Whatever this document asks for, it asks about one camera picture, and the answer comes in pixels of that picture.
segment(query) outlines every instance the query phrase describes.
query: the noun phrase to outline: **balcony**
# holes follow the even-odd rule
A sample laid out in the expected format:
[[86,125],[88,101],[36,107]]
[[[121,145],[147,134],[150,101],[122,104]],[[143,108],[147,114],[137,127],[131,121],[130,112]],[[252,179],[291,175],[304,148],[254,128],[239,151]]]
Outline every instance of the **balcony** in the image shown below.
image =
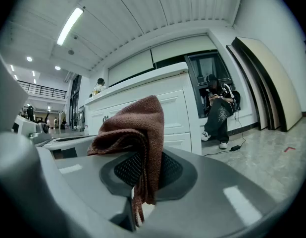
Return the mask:
[[20,80],[18,80],[18,82],[20,86],[23,88],[23,90],[26,91],[27,93],[39,94],[39,95],[42,95],[42,97],[49,96],[49,97],[56,97],[56,98],[61,98],[61,99],[65,99],[65,96],[66,96],[66,91],[63,91],[63,90],[49,88],[49,87],[37,85],[37,84],[31,84],[31,83],[20,81]]

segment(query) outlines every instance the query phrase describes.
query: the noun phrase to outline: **white counter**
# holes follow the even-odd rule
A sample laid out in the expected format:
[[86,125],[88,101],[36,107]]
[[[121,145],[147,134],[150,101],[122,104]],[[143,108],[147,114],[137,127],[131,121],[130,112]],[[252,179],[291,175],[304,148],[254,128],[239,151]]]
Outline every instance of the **white counter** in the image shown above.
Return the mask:
[[157,96],[164,111],[164,145],[201,155],[197,106],[185,62],[128,79],[87,99],[89,134],[97,134],[107,118],[149,95]]

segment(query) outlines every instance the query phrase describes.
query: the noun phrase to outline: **person standing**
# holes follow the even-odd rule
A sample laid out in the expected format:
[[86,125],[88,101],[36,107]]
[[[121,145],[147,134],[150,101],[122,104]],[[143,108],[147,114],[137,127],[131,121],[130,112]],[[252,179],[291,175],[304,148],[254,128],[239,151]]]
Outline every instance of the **person standing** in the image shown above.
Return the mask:
[[58,129],[57,118],[54,119],[54,127],[55,127],[55,129]]
[[227,92],[219,85],[219,80],[215,75],[208,75],[206,81],[209,88],[206,105],[210,108],[210,112],[201,134],[201,140],[208,141],[212,135],[216,136],[220,142],[219,147],[226,149],[229,141],[227,118],[232,116],[235,111],[234,100],[233,98],[224,98]]

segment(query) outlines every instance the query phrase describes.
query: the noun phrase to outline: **fluorescent light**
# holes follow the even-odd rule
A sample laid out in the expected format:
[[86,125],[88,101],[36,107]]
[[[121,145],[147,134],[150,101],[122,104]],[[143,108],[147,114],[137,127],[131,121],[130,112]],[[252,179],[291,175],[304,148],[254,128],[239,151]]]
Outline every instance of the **fluorescent light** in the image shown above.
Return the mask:
[[61,31],[59,38],[57,40],[57,44],[59,44],[60,46],[63,45],[67,34],[69,33],[70,29],[73,27],[73,25],[75,24],[76,20],[79,18],[79,16],[83,13],[83,10],[81,8],[76,8],[73,13],[70,15],[68,21],[66,22],[66,24],[64,25],[63,30]]

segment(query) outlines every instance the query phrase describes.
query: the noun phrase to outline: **brown towel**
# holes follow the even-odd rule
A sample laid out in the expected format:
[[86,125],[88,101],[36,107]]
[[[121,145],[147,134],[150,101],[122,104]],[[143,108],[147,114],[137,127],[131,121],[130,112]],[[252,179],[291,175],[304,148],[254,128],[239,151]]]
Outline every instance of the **brown towel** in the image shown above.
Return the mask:
[[141,99],[106,120],[93,140],[88,155],[122,151],[128,147],[142,154],[143,173],[135,186],[133,214],[137,226],[142,204],[155,204],[164,142],[164,113],[156,96]]

